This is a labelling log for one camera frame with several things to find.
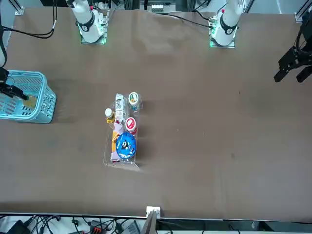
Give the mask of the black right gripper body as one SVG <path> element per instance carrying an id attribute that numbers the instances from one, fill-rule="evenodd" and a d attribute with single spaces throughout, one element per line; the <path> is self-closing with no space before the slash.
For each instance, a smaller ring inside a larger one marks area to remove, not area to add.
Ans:
<path id="1" fill-rule="evenodd" d="M 1 88 L 3 88 L 6 85 L 8 76 L 9 76 L 9 71 L 1 67 L 0 68 L 0 87 Z"/>

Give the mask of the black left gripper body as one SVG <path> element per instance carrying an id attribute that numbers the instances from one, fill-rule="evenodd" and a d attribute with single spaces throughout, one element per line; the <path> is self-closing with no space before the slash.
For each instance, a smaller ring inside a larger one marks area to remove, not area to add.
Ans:
<path id="1" fill-rule="evenodd" d="M 303 65 L 311 65 L 312 55 L 298 52 L 297 48 L 293 46 L 279 60 L 278 64 L 280 71 L 290 71 Z"/>

